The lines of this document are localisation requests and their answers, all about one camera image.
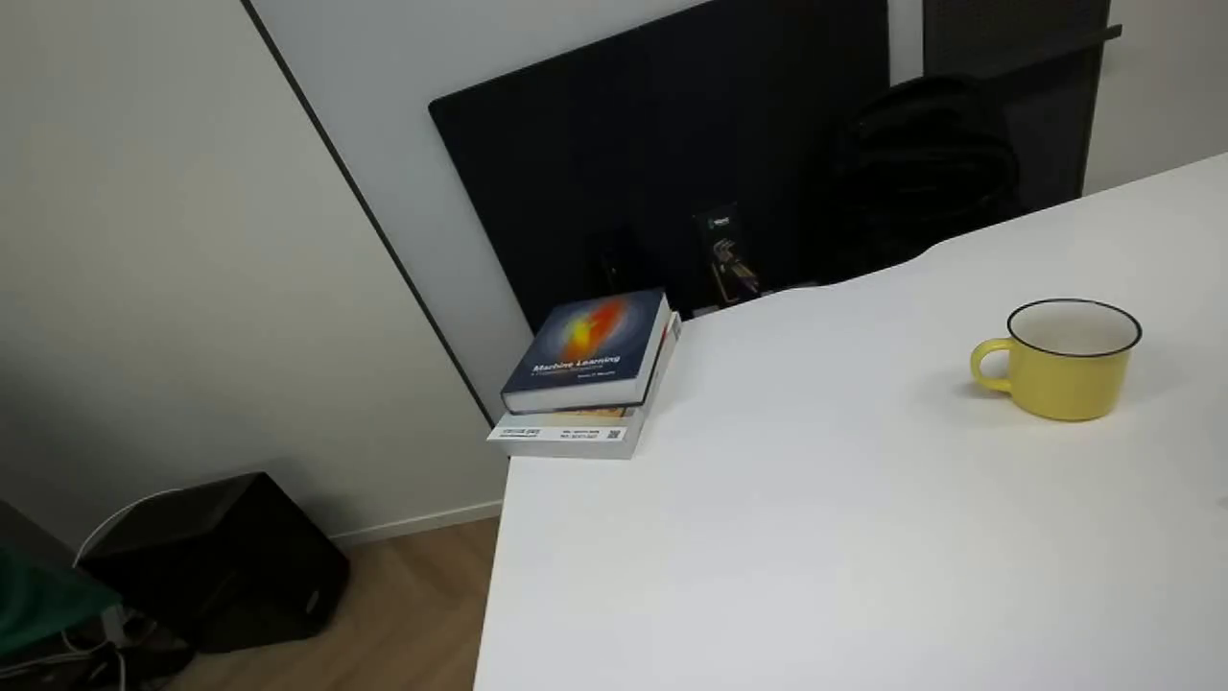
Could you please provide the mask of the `yellow enamel cup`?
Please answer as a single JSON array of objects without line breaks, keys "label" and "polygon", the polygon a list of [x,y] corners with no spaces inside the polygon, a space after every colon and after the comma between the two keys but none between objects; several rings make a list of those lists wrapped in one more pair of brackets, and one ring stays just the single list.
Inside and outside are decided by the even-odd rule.
[{"label": "yellow enamel cup", "polygon": [[1004,333],[970,349],[970,381],[1051,422],[1106,418],[1126,386],[1145,324],[1106,298],[1051,294],[1004,316]]}]

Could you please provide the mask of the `blue book with flame cover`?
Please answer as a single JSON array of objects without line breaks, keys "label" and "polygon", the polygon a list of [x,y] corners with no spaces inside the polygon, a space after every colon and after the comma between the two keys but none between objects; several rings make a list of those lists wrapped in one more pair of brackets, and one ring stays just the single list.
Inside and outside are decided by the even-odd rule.
[{"label": "blue book with flame cover", "polygon": [[640,402],[669,317],[660,288],[556,306],[509,370],[501,408],[535,415]]}]

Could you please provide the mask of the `white book under blue book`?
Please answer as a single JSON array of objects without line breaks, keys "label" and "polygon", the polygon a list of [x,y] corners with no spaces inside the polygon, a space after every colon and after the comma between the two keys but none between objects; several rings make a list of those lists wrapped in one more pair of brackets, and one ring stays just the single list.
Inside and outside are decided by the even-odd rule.
[{"label": "white book under blue book", "polygon": [[[681,327],[664,330],[664,349],[649,372],[649,386],[656,393],[673,349],[681,340]],[[501,415],[489,441],[507,455],[585,455],[585,462],[629,462],[638,454],[640,430],[656,397],[646,397],[638,408],[588,408],[588,409],[546,409],[546,415]]]}]

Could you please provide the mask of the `black monitor panel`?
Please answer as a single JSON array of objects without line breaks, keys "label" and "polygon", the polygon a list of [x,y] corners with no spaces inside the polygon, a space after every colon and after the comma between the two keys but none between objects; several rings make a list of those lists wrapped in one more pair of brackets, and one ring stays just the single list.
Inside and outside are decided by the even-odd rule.
[{"label": "black monitor panel", "polygon": [[700,312],[712,220],[770,288],[826,272],[837,141],[885,86],[885,0],[702,0],[430,118],[526,317],[632,288]]}]

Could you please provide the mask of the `black office chair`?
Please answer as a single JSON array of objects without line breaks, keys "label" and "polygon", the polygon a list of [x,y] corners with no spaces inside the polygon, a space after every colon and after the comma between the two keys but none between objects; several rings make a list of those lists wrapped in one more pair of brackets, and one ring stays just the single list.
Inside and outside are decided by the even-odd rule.
[{"label": "black office chair", "polygon": [[822,281],[853,281],[1022,210],[1004,109],[975,77],[918,77],[869,105],[834,165]]}]

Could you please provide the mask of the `black box on floor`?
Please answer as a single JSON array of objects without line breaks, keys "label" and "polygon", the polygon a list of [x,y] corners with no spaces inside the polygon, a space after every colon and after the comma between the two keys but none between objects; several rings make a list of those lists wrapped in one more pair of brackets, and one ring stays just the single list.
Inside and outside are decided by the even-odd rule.
[{"label": "black box on floor", "polygon": [[200,653],[313,637],[349,555],[270,473],[143,500],[82,567]]}]

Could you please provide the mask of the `green cloth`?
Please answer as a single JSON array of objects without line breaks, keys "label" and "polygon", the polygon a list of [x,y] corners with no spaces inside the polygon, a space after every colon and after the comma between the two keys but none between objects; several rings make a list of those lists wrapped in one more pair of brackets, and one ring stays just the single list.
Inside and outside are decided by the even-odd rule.
[{"label": "green cloth", "polygon": [[118,595],[92,574],[0,546],[0,655],[28,653],[114,601]]}]

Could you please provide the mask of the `dark vertical wall panel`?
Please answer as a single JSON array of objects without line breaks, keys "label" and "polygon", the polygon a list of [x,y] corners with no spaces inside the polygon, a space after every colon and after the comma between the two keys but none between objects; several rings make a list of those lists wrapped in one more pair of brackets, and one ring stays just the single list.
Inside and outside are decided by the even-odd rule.
[{"label": "dark vertical wall panel", "polygon": [[925,69],[981,82],[1004,109],[1027,210],[1082,197],[1108,0],[925,0]]}]

